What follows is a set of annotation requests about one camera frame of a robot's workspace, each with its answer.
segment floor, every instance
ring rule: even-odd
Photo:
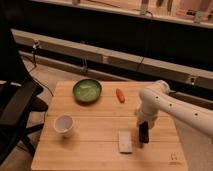
[[[33,65],[25,62],[27,68],[30,70]],[[80,80],[86,78],[82,75],[64,72],[54,68],[38,65],[38,67],[31,72],[33,77],[48,86],[51,91],[54,91],[56,83],[62,80]],[[41,94],[41,98],[47,103],[51,101],[51,94],[47,89]],[[43,113],[32,113],[29,125],[43,122]],[[189,166],[189,171],[212,171],[213,170],[213,144],[212,140],[203,134],[197,132],[191,127],[185,125],[180,121],[175,121],[177,131],[182,143],[183,151]],[[39,133],[31,136],[34,145],[37,144]],[[0,171],[30,171],[32,157],[23,149],[23,144],[15,148],[10,156],[5,160]]]

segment chair backrest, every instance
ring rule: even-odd
[[[4,9],[0,5],[0,80],[22,83],[31,79],[9,28]]]

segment carrot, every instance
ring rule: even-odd
[[[123,92],[120,89],[116,89],[116,95],[118,97],[118,100],[120,101],[120,103],[124,103],[125,102],[125,97]]]

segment black cable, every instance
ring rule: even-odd
[[[106,2],[99,2],[99,1],[96,1],[96,0],[85,0],[85,1],[92,2],[92,3],[98,3],[98,4],[102,4],[102,5],[108,5],[110,7],[115,7],[115,8],[121,8],[117,5],[109,4],[109,3],[106,3]]]
[[[48,86],[46,86],[45,84],[43,84],[42,82],[40,82],[37,78],[33,77],[33,79],[38,83],[38,84],[41,84],[43,87],[45,87],[49,92],[50,94],[52,95],[52,97],[54,96],[53,95],[53,92],[50,90],[50,88]]]
[[[27,59],[29,62],[31,62],[32,64],[34,63],[32,59],[30,59],[29,57],[27,56],[22,56],[23,58]]]
[[[30,152],[29,152],[27,149],[25,149],[24,147],[22,147],[22,146],[20,146],[20,145],[17,145],[17,147],[18,147],[20,150],[25,151],[25,152],[27,152],[27,153],[30,154]]]
[[[142,57],[141,62],[138,64],[138,66],[137,66],[137,68],[136,68],[136,70],[135,70],[136,72],[139,71],[140,66],[141,66],[141,64],[143,63],[144,59],[145,59],[145,57]]]
[[[146,13],[147,13],[147,14],[151,14],[151,23],[152,23],[153,18],[154,18],[153,13],[150,12],[150,11],[146,11]],[[147,44],[147,46],[146,46],[146,48],[145,48],[144,56],[147,55],[147,52],[148,52],[148,49],[149,49],[149,44],[150,44],[150,38],[147,39],[147,43],[146,43],[146,44]],[[138,70],[140,69],[140,66],[142,65],[144,59],[145,59],[145,57],[142,57],[141,62],[138,64],[138,66],[137,66],[137,68],[136,68],[136,70],[135,70],[136,72],[138,72]]]

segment wood grain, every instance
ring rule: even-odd
[[[187,163],[171,117],[160,112],[150,143],[141,148],[134,109],[141,101],[138,92],[150,82],[100,82],[100,99],[90,105],[78,104],[72,96],[76,82],[59,82],[32,163],[34,171],[170,171],[187,170]],[[122,89],[126,101],[115,94]],[[53,123],[60,114],[74,119],[74,134],[66,139]],[[118,132],[130,131],[132,154],[120,154]]]

